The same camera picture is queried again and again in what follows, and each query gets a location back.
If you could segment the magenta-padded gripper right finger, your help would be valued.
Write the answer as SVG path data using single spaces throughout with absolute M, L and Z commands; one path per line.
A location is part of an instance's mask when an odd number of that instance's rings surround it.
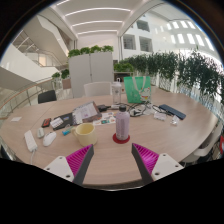
M 183 168 L 167 153 L 156 152 L 141 146 L 132 144 L 132 155 L 135 158 L 144 185 L 159 180 Z

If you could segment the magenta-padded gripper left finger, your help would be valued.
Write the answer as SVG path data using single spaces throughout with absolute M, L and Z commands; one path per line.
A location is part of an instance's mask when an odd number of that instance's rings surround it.
M 93 155 L 94 147 L 88 145 L 67 157 L 58 156 L 45 167 L 45 170 L 81 186 Z

